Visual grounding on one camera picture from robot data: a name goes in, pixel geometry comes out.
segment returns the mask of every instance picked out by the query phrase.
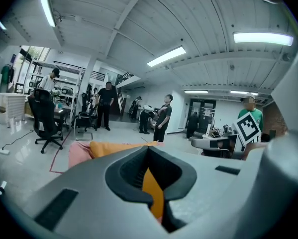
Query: black pants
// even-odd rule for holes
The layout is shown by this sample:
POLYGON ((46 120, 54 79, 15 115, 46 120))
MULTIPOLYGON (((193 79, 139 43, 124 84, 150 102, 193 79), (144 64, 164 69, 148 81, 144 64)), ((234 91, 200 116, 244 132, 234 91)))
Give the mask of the black pants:
POLYGON ((148 120, 147 119, 143 119, 143 118, 140 118, 140 132, 147 132, 148 131, 148 120))
POLYGON ((164 129, 164 128, 158 129, 158 126, 156 126, 155 130, 154 130, 153 140, 163 142, 165 130, 166 129, 164 129))
POLYGON ((103 105, 98 107, 98 127, 101 127, 102 114, 104 127, 109 127, 109 111, 110 105, 103 105))
POLYGON ((195 128, 188 128, 187 130, 187 139, 194 135, 195 128))
POLYGON ((133 108, 131 118, 136 119, 137 118, 137 113, 138 113, 138 107, 133 108))

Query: power cord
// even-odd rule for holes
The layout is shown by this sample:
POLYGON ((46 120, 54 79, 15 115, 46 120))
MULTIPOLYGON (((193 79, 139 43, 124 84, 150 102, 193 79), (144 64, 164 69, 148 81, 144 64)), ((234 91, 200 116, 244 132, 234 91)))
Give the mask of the power cord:
POLYGON ((17 138, 17 139, 14 140, 12 143, 7 143, 7 144, 5 144, 0 150, 4 150, 4 148, 5 148, 7 145, 12 145, 12 144, 15 143, 17 140, 20 140, 20 139, 22 139, 24 136, 27 136, 28 134, 33 133, 33 132, 34 132, 34 130, 31 129, 27 134, 24 134, 22 137, 17 138))

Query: rectangular light fixture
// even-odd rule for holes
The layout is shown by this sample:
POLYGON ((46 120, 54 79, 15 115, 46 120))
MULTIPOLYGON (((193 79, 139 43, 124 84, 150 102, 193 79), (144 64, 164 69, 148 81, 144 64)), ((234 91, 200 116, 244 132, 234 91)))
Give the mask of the rectangular light fixture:
POLYGON ((207 90, 184 90, 184 93, 187 94, 207 94, 207 90))
POLYGON ((2 30, 6 30, 6 27, 1 23, 1 21, 0 21, 0 28, 1 28, 2 30))
POLYGON ((55 21, 54 21, 53 15, 51 13, 48 0, 40 0, 40 2, 41 2, 41 5, 43 6, 43 9, 44 9, 44 12, 45 12, 45 15, 46 15, 49 25, 54 27, 55 21))
POLYGON ((254 96, 257 96, 258 93, 255 93, 255 92, 246 92, 246 91, 236 91, 236 90, 231 90, 230 91, 232 94, 241 94, 241 95, 245 95, 247 93, 251 93, 253 94, 254 96))
POLYGON ((285 34, 277 33, 235 33, 234 41, 240 42, 266 42, 291 46, 294 38, 285 34))
POLYGON ((158 58, 152 60, 151 62, 148 63, 148 66, 151 66, 151 67, 155 66, 157 64, 160 64, 164 61, 167 61, 171 58, 175 58, 175 57, 180 56, 185 53, 186 53, 186 51, 183 49, 183 47, 176 48, 175 50, 172 50, 172 51, 162 55, 161 57, 158 57, 158 58))

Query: man in green shirt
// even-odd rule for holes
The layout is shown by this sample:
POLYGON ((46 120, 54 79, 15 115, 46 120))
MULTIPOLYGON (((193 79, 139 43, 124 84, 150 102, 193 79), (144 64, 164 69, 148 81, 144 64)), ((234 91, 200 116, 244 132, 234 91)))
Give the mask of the man in green shirt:
POLYGON ((262 132, 264 127, 263 113, 255 108, 255 96, 252 93, 247 93, 243 98, 240 99, 240 101, 244 103, 245 109, 240 111, 238 118, 250 112, 256 123, 259 125, 260 131, 262 132))

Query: orange cloth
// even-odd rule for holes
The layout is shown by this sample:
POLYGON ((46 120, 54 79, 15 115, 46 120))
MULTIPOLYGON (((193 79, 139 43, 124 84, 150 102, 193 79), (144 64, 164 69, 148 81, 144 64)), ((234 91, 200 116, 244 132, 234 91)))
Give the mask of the orange cloth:
MULTIPOLYGON (((99 158, 107 156, 119 151, 132 149, 141 146, 157 146, 159 145, 156 141, 147 142, 143 144, 117 144, 110 142, 95 142, 90 143, 90 149, 92 151, 93 158, 99 158)), ((151 206, 151 213, 157 219, 162 217, 163 214, 163 191, 159 187, 159 184, 153 177, 152 173, 148 169, 144 175, 142 191, 150 194, 153 198, 153 205, 151 206)))

